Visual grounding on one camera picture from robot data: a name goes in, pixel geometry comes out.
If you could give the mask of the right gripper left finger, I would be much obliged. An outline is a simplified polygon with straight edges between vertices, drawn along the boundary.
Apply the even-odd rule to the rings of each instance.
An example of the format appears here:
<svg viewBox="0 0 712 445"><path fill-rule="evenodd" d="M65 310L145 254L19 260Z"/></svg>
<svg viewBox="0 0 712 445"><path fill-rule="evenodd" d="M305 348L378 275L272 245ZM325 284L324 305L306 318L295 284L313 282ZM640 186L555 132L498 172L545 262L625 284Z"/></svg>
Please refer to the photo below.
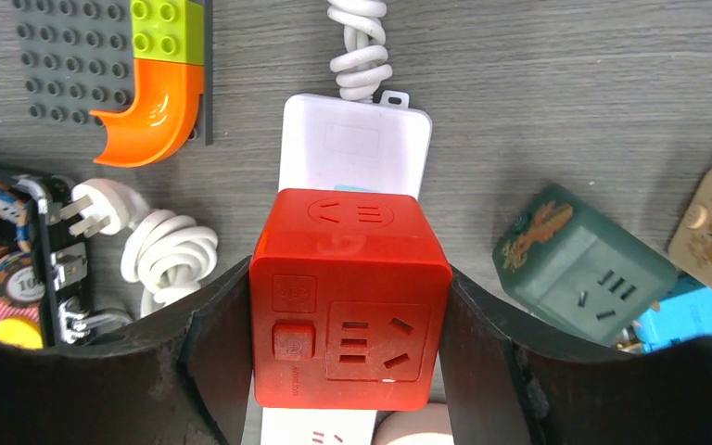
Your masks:
<svg viewBox="0 0 712 445"><path fill-rule="evenodd" d="M83 346L0 343L0 444L238 444L251 374L242 260Z"/></svg>

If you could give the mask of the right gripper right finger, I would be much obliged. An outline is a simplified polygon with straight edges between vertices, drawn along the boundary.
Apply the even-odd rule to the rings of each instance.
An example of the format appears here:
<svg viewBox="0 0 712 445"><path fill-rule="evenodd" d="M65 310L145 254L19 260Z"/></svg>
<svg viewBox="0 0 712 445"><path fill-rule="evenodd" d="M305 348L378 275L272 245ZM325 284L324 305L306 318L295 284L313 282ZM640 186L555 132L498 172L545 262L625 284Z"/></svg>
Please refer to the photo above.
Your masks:
<svg viewBox="0 0 712 445"><path fill-rule="evenodd" d="M456 273L439 357L457 444L712 444L712 337L633 355Z"/></svg>

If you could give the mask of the dark green cube adapter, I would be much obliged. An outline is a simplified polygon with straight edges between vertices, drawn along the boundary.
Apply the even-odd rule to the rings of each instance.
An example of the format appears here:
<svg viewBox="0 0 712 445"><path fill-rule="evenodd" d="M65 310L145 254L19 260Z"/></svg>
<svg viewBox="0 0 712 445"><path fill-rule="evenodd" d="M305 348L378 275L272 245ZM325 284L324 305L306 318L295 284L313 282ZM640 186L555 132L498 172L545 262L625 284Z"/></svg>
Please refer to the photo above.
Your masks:
<svg viewBox="0 0 712 445"><path fill-rule="evenodd" d="M542 321L610 346L675 284L663 255L563 186L545 186L492 251L503 291Z"/></svg>

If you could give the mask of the red cube socket adapter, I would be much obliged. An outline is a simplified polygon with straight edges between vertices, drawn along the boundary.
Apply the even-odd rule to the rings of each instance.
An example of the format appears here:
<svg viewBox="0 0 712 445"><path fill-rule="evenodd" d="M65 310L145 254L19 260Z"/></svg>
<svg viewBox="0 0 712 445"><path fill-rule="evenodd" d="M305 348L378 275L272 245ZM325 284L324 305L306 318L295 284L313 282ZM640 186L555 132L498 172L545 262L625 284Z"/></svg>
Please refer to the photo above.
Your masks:
<svg viewBox="0 0 712 445"><path fill-rule="evenodd" d="M258 404L421 409L452 277L414 197L280 191L248 268Z"/></svg>

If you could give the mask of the white multicolour power strip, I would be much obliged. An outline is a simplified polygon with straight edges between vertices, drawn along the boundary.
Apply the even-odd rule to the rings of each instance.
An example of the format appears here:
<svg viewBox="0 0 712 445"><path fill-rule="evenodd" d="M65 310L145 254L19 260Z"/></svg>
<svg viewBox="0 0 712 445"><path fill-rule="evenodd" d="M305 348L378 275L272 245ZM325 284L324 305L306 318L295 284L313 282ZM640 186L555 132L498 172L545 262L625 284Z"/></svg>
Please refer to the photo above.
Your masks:
<svg viewBox="0 0 712 445"><path fill-rule="evenodd" d="M379 104L299 94L284 107L279 191L406 195L418 201L432 121L408 97ZM262 408L264 444L369 444L378 410Z"/></svg>

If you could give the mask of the pink round power socket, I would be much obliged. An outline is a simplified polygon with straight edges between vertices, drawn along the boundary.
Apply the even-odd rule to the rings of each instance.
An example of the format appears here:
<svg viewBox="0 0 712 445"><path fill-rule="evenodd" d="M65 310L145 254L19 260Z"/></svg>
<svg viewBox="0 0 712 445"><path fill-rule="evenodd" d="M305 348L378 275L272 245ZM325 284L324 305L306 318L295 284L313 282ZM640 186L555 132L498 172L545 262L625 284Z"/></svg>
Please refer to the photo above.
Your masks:
<svg viewBox="0 0 712 445"><path fill-rule="evenodd" d="M446 403L430 402L413 412L394 412L375 429L375 445L452 445L454 443Z"/></svg>

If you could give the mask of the black poker chip case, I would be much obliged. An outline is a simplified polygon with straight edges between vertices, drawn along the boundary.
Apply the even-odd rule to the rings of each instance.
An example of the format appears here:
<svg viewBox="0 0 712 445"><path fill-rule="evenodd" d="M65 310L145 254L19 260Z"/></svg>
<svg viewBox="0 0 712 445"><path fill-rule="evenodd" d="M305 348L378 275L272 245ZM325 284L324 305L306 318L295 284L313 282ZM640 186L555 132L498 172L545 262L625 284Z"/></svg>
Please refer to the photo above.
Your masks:
<svg viewBox="0 0 712 445"><path fill-rule="evenodd" d="M132 322L94 307L88 246L62 210L75 183L0 165L0 342L24 349L82 345L104 328Z"/></svg>

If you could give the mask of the blue flat adapter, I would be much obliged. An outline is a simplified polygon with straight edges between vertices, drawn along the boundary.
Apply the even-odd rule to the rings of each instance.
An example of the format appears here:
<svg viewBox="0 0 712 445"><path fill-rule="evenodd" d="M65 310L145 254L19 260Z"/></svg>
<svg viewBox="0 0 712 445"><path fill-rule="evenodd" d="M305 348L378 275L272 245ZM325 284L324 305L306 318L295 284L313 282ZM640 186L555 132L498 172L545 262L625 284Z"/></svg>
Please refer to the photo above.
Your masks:
<svg viewBox="0 0 712 445"><path fill-rule="evenodd" d="M688 274L638 319L635 335L642 351L650 353L703 336L712 336L712 289Z"/></svg>

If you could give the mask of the orange curved lego piece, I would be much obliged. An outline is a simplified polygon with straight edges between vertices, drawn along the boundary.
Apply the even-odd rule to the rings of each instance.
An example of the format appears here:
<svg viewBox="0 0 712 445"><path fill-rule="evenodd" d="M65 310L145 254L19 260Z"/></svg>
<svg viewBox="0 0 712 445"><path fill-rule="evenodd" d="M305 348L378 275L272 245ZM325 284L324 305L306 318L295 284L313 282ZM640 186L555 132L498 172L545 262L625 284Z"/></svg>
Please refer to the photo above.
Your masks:
<svg viewBox="0 0 712 445"><path fill-rule="evenodd" d="M92 110L106 129L107 141L94 162L138 168L162 161L193 132L204 93L200 65L136 58L134 98L122 112Z"/></svg>

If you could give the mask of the grey lego baseplate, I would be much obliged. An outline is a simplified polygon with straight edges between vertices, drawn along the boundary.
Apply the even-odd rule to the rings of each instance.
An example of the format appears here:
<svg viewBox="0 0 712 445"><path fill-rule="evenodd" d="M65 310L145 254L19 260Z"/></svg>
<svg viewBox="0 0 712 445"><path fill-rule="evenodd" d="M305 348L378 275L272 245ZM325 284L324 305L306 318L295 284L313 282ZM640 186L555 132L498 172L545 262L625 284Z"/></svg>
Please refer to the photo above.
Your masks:
<svg viewBox="0 0 712 445"><path fill-rule="evenodd" d="M122 112L134 99L131 1L15 1L15 34L38 121L100 128L92 110ZM188 140L213 141L210 3L204 7L204 93Z"/></svg>

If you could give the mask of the green lego brick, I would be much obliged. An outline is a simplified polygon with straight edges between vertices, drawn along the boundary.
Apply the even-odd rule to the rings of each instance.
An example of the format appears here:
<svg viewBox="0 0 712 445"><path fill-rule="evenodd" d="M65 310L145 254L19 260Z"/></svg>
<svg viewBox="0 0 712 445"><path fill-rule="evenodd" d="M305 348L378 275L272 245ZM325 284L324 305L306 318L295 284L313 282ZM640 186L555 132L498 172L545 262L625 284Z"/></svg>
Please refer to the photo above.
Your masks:
<svg viewBox="0 0 712 445"><path fill-rule="evenodd" d="M133 56L204 65L204 7L187 0L132 0Z"/></svg>

